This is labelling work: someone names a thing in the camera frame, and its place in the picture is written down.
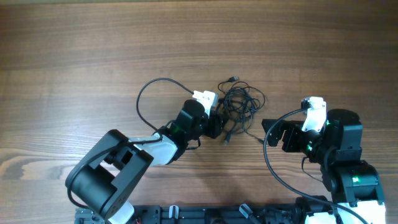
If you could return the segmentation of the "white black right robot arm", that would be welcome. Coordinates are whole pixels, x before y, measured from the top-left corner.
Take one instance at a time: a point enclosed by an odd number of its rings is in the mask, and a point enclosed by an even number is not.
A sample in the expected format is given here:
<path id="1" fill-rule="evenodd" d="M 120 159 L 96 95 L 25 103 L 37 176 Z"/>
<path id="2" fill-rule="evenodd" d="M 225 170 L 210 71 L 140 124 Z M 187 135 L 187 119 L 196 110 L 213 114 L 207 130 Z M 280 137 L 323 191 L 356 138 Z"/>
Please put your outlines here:
<path id="1" fill-rule="evenodd" d="M 301 152 L 311 163 L 317 163 L 322 183 L 332 200 L 303 193 L 275 172 L 271 174 L 287 189 L 298 194 L 302 215 L 335 211 L 337 223 L 385 223 L 386 206 L 377 170 L 361 158 L 363 125 L 359 115 L 345 109 L 332 109 L 319 130 L 306 128 L 302 121 L 263 119 L 266 133 L 264 147 L 276 147 L 283 142 L 285 152 Z"/>

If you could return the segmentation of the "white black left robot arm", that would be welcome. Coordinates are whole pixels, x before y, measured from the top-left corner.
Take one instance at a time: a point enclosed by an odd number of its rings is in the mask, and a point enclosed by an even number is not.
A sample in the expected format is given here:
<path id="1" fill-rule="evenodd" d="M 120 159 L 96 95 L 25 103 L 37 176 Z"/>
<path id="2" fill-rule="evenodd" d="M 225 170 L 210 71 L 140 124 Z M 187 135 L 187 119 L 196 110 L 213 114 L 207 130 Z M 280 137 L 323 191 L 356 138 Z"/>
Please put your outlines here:
<path id="1" fill-rule="evenodd" d="M 68 198 L 108 223 L 127 223 L 134 214 L 127 199 L 146 170 L 176 161 L 200 136 L 217 138 L 227 121 L 218 109 L 187 100 L 176 119 L 148 138 L 128 138 L 112 129 L 69 173 Z"/>

